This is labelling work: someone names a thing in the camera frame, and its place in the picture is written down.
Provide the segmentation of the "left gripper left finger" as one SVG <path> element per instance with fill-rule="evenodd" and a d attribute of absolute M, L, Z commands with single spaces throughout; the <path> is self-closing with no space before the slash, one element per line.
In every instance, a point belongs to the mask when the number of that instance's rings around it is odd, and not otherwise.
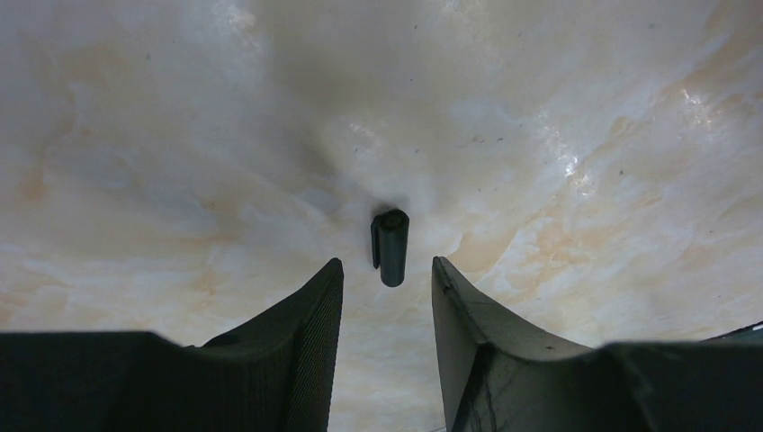
<path fill-rule="evenodd" d="M 4 333 L 4 431 L 324 431 L 340 260 L 202 346 L 152 332 Z"/>

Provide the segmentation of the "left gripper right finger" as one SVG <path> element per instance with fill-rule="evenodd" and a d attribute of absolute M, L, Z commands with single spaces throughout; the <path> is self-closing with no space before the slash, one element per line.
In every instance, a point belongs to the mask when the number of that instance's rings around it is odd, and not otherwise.
<path fill-rule="evenodd" d="M 450 431 L 759 431 L 762 344 L 626 341 L 543 330 L 432 263 L 435 346 Z"/>

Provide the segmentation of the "black marker cap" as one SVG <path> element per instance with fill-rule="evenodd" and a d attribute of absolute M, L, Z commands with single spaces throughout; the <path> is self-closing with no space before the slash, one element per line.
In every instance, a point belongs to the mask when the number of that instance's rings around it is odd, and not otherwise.
<path fill-rule="evenodd" d="M 373 267 L 388 287 L 400 286 L 405 278 L 409 217 L 400 209 L 377 214 L 371 224 Z"/>

